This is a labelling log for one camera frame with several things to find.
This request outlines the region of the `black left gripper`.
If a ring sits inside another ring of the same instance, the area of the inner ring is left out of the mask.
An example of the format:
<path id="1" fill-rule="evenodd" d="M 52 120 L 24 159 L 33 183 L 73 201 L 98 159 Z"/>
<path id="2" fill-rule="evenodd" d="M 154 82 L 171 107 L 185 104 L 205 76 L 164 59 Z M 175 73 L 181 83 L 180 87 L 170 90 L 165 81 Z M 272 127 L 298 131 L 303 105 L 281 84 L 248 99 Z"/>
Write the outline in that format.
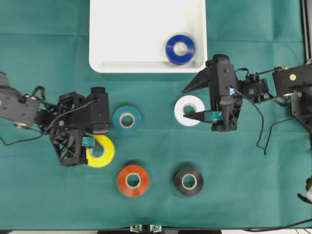
<path id="1" fill-rule="evenodd" d="M 61 166 L 86 165 L 86 148 L 98 146 L 93 137 L 86 136 L 82 120 L 74 122 L 74 117 L 93 102 L 93 98 L 87 99 L 76 92 L 59 96 L 57 104 L 42 101 L 45 109 L 38 109 L 36 124 L 49 136 Z"/>

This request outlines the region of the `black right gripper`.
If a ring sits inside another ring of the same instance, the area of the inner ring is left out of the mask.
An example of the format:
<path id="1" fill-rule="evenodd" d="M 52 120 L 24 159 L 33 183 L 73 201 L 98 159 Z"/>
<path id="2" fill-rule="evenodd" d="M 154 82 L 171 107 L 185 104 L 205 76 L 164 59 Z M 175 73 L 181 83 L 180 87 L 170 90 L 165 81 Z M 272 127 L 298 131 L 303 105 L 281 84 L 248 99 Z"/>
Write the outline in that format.
<path id="1" fill-rule="evenodd" d="M 209 86 L 210 111 L 184 115 L 185 118 L 212 124 L 214 132 L 228 132 L 237 129 L 242 106 L 241 82 L 239 80 L 211 80 L 207 68 L 201 70 L 182 90 L 182 93 Z"/>

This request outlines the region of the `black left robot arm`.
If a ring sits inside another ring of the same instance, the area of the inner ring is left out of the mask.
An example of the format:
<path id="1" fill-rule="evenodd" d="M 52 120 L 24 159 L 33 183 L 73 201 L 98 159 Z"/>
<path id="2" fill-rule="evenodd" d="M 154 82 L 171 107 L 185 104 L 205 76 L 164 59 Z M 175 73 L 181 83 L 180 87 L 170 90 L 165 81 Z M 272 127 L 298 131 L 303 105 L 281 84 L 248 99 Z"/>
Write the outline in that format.
<path id="1" fill-rule="evenodd" d="M 46 101 L 45 89 L 37 86 L 31 95 L 10 86 L 0 74 L 0 116 L 16 127 L 32 129 L 39 137 L 49 136 L 60 165 L 73 167 L 88 163 L 82 141 L 89 134 L 108 132 L 108 94 L 104 87 L 93 87 L 87 97 L 71 92 L 59 96 L 56 104 Z"/>

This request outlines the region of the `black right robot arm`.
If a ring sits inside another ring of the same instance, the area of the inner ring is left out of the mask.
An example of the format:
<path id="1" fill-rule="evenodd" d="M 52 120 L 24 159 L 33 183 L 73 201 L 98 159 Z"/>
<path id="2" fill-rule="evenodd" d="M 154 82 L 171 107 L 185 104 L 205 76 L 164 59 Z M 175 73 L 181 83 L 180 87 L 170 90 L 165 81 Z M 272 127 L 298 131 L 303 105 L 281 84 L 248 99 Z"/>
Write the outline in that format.
<path id="1" fill-rule="evenodd" d="M 226 55 L 217 54 L 206 62 L 206 67 L 183 89 L 183 93 L 209 88 L 210 110 L 185 114 L 184 117 L 212 124 L 212 131 L 237 129 L 243 98 L 253 104 L 277 98 L 287 99 L 292 116 L 308 131 L 312 130 L 312 65 L 294 68 L 276 67 L 273 76 L 276 96 L 270 95 L 268 82 L 260 73 L 247 73 L 239 80 L 234 66 Z"/>

